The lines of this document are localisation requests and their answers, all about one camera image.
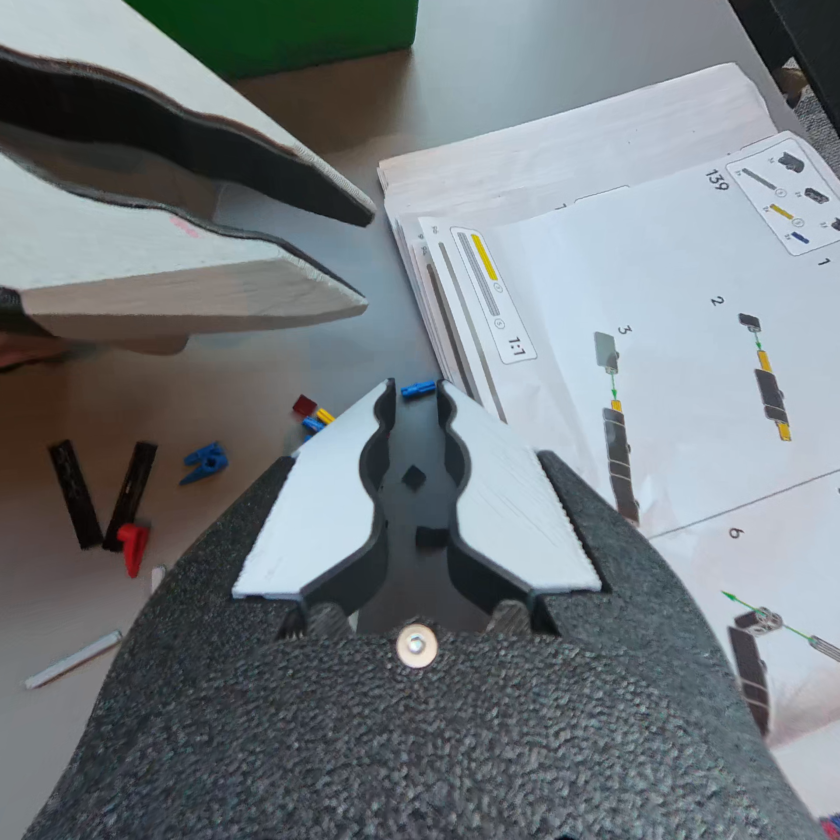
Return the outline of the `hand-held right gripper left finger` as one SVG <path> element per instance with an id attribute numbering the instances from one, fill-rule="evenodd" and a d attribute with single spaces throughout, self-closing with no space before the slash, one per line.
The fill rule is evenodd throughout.
<path id="1" fill-rule="evenodd" d="M 376 385 L 291 457 L 233 585 L 235 600 L 321 603 L 357 613 L 388 563 L 380 498 L 396 419 L 393 379 Z"/>

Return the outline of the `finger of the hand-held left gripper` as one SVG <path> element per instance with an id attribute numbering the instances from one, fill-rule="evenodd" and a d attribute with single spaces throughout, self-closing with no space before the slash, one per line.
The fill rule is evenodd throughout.
<path id="1" fill-rule="evenodd" d="M 1 3 L 2 122 L 365 227 L 358 187 L 125 2 Z"/>
<path id="2" fill-rule="evenodd" d="M 2 145 L 2 287 L 26 343 L 177 353 L 194 334 L 351 319 L 365 296 L 282 238 L 60 179 Z"/>

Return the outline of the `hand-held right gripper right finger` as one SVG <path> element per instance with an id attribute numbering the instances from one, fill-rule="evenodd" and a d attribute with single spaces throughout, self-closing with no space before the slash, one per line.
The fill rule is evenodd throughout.
<path id="1" fill-rule="evenodd" d="M 447 380 L 437 383 L 444 464 L 455 483 L 449 578 L 489 615 L 505 601 L 533 615 L 544 596 L 601 592 L 598 574 L 535 450 Z"/>

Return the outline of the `instruction booklet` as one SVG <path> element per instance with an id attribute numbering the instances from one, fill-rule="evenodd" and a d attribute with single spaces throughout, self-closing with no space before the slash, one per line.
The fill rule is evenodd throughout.
<path id="1" fill-rule="evenodd" d="M 838 177 L 715 66 L 385 159 L 444 374 L 678 574 L 838 812 Z"/>

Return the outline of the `grey desk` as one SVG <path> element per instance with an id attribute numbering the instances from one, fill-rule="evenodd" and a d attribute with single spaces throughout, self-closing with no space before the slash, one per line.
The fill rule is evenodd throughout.
<path id="1" fill-rule="evenodd" d="M 369 301 L 304 329 L 205 335 L 169 356 L 103 349 L 2 375 L 2 838 L 21 838 L 84 731 L 116 650 L 47 686 L 24 682 L 124 636 L 172 567 L 278 457 L 300 394 L 342 413 L 374 385 L 440 372 L 382 204 L 383 159 L 540 119 L 725 62 L 801 126 L 728 2 L 421 2 L 411 52 L 251 78 L 236 88 L 376 202 L 366 228 L 227 186 L 219 219 L 278 235 Z M 139 441 L 157 444 L 137 522 L 140 573 L 80 549 L 48 447 L 69 439 L 104 538 Z M 182 459 L 218 441 L 228 467 L 188 486 Z"/>

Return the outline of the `blue connector brick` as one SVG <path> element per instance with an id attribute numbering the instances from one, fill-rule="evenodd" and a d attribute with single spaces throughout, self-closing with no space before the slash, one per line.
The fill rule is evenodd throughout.
<path id="1" fill-rule="evenodd" d="M 184 456 L 182 464 L 191 470 L 178 482 L 179 487 L 194 484 L 224 471 L 228 467 L 228 456 L 225 448 L 216 441 Z"/>

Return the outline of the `green plastic bin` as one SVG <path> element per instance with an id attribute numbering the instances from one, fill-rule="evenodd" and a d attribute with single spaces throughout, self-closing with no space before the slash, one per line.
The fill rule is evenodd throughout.
<path id="1" fill-rule="evenodd" d="M 128 1 L 227 81 L 409 49 L 418 1 Z"/>

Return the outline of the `red and black brick piece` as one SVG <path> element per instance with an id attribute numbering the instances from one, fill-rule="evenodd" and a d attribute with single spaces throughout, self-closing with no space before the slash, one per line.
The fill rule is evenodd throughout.
<path id="1" fill-rule="evenodd" d="M 101 546 L 122 555 L 127 575 L 138 577 L 151 536 L 151 526 L 137 521 L 140 503 L 158 450 L 157 444 L 139 441 L 133 448 Z"/>

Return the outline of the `black holed plate brick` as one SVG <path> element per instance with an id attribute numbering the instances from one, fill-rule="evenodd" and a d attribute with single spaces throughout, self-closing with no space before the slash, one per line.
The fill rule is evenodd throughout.
<path id="1" fill-rule="evenodd" d="M 81 550 L 102 544 L 103 535 L 76 450 L 69 439 L 48 447 L 51 464 Z"/>

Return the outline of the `thin grey axle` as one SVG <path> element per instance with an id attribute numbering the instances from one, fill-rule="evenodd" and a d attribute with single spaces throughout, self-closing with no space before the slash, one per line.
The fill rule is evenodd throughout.
<path id="1" fill-rule="evenodd" d="M 69 672 L 85 665 L 93 659 L 99 658 L 107 652 L 119 646 L 123 640 L 123 633 L 120 630 L 104 635 L 89 645 L 76 651 L 76 653 L 63 657 L 54 664 L 40 670 L 38 673 L 27 677 L 24 687 L 27 690 L 35 690 L 42 686 L 67 675 Z"/>

